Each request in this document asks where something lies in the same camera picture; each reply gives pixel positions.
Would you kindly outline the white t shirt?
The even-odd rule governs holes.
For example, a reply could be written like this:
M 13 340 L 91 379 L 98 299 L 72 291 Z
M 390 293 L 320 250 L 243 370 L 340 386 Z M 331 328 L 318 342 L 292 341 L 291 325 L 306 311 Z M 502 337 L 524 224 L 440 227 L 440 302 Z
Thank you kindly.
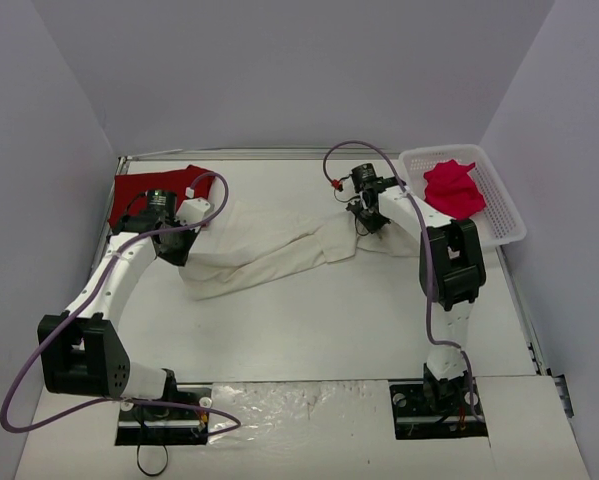
M 216 250 L 191 253 L 179 275 L 193 299 L 205 300 L 347 261 L 359 250 L 419 255 L 414 238 L 395 224 L 368 234 L 346 212 L 319 218 L 237 202 Z

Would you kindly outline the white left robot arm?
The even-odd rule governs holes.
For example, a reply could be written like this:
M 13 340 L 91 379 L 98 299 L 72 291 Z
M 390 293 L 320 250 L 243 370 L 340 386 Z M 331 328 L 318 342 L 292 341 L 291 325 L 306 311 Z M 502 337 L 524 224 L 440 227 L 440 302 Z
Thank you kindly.
M 204 198 L 177 200 L 149 190 L 147 204 L 123 214 L 104 257 L 80 295 L 59 315 L 46 315 L 37 334 L 46 389 L 113 400 L 141 399 L 158 418 L 174 415 L 180 393 L 174 374 L 130 359 L 117 329 L 124 308 L 146 269 L 156 260 L 182 267 L 213 206 Z

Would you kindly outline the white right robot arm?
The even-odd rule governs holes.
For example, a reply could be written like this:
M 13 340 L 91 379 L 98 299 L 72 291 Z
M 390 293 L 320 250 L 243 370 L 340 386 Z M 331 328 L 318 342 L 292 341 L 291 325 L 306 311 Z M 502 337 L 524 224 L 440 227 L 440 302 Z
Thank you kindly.
M 426 297 L 426 335 L 431 344 L 424 363 L 425 406 L 444 413 L 459 397 L 452 381 L 470 373 L 463 356 L 468 319 L 486 281 L 478 229 L 470 220 L 439 212 L 398 184 L 376 175 L 372 164 L 351 171 L 355 196 L 346 209 L 370 234 L 394 224 L 418 241 L 419 282 Z

